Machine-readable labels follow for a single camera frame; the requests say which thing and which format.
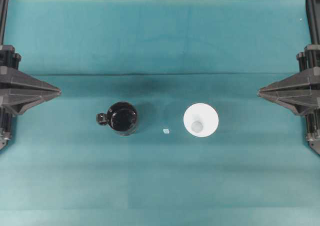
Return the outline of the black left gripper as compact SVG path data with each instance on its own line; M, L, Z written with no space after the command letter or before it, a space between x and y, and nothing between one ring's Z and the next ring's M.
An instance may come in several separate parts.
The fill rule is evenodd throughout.
M6 146L12 137L13 114L27 110L60 96L60 89L19 71L21 56L12 45L0 46L0 81L26 90L0 92L0 145Z

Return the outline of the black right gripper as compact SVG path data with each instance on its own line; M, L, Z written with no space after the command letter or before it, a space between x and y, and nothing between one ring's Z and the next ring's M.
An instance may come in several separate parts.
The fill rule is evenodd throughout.
M280 105L297 116L305 116L306 140L309 146L320 145L320 98L315 96L279 96L277 92L290 89L303 89L320 84L320 51L311 50L307 45L304 52L297 54L299 73L274 82L258 91L258 96Z

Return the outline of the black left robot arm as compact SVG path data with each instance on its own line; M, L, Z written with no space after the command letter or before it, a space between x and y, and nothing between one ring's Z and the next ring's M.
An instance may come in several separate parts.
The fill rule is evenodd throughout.
M0 148L12 138L13 118L61 95L61 90L19 71L21 55L4 45L9 0L0 0Z

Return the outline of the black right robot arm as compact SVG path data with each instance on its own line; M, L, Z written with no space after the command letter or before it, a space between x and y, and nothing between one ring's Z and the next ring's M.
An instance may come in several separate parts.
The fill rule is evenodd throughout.
M305 0L311 44L296 55L299 73L261 88L257 95L305 118L306 140L320 152L320 0Z

